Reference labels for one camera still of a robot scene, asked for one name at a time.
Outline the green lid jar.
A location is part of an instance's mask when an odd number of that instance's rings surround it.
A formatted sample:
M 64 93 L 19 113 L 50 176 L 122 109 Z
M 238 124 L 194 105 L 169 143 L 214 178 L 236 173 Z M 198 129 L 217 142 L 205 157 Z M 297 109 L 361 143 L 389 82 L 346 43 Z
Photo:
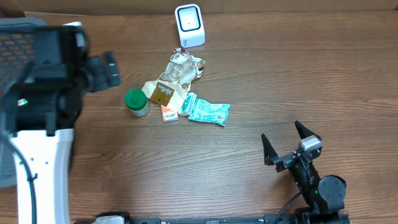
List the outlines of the green lid jar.
M 124 102 L 134 116 L 143 117 L 150 111 L 150 103 L 141 89 L 129 90 L 125 94 Z

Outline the clear dried mushroom bag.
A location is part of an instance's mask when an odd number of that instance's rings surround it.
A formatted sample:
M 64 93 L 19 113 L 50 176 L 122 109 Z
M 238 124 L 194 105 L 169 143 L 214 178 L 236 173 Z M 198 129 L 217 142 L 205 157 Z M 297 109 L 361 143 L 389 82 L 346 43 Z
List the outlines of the clear dried mushroom bag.
M 189 90 L 192 81 L 201 78 L 205 69 L 205 61 L 193 56 L 183 48 L 176 48 L 159 79 L 177 82 L 182 88 Z

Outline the teal packet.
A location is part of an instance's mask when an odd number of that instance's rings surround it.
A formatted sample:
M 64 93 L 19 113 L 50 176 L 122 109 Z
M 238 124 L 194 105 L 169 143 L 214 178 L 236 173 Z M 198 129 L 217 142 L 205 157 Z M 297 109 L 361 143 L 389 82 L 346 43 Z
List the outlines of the teal packet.
M 225 126 L 228 119 L 230 104 L 212 104 L 203 99 L 196 99 L 189 120 L 213 123 Z

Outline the Kleenex tissue pack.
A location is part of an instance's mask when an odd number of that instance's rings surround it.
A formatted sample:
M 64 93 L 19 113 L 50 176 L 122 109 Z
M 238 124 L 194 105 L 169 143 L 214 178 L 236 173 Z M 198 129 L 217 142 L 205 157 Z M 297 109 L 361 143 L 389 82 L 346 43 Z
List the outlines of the Kleenex tissue pack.
M 185 101 L 183 102 L 182 107 L 178 111 L 180 116 L 190 116 L 193 111 L 193 107 L 197 100 L 197 95 L 193 92 L 187 94 Z

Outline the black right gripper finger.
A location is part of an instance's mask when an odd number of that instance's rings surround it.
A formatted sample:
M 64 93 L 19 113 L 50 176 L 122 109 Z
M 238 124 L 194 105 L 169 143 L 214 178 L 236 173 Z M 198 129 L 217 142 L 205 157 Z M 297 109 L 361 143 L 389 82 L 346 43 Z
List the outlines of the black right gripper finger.
M 273 166 L 279 156 L 264 133 L 261 134 L 261 139 L 264 148 L 264 164 L 267 166 Z
M 296 129 L 297 129 L 297 132 L 298 132 L 298 134 L 299 134 L 299 136 L 300 136 L 300 138 L 301 139 L 305 139 L 305 138 L 307 138 L 307 137 L 310 137 L 310 136 L 315 136 L 315 137 L 317 137 L 320 141 L 322 140 L 322 138 L 319 136 L 319 135 L 317 135 L 317 134 L 315 134 L 313 131 L 311 131 L 311 130 L 309 130 L 308 128 L 306 128 L 302 123 L 300 123 L 299 121 L 295 121 L 295 127 L 296 127 Z

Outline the orange tissue pack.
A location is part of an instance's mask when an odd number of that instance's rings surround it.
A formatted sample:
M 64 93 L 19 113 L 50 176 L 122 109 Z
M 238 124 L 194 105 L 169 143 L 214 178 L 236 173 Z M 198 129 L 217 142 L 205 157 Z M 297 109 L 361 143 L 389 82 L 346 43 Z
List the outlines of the orange tissue pack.
M 177 121 L 178 120 L 178 113 L 170 110 L 166 106 L 162 105 L 161 106 L 161 111 L 162 111 L 162 121 L 165 123 L 172 122 L 172 121 Z

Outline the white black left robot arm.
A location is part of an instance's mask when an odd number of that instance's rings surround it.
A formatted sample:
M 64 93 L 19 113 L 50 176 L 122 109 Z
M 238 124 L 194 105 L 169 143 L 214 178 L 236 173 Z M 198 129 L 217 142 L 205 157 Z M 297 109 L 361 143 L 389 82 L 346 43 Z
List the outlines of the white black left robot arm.
M 2 98 L 1 143 L 13 155 L 20 223 L 70 223 L 68 175 L 75 122 L 88 93 L 120 84 L 111 51 L 91 56 L 80 23 L 1 21 L 1 42 L 21 51 L 19 78 Z

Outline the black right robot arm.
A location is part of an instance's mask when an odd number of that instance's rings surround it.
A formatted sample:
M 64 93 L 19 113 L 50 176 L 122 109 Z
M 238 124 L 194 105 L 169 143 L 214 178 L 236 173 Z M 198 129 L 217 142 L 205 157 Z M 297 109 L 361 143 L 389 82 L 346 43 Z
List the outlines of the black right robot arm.
M 345 207 L 346 182 L 337 175 L 320 177 L 313 160 L 322 152 L 322 138 L 299 121 L 295 127 L 300 136 L 298 148 L 278 156 L 265 134 L 261 134 L 264 163 L 275 166 L 277 172 L 288 170 L 299 192 L 277 215 L 265 215 L 264 223 L 350 224 Z

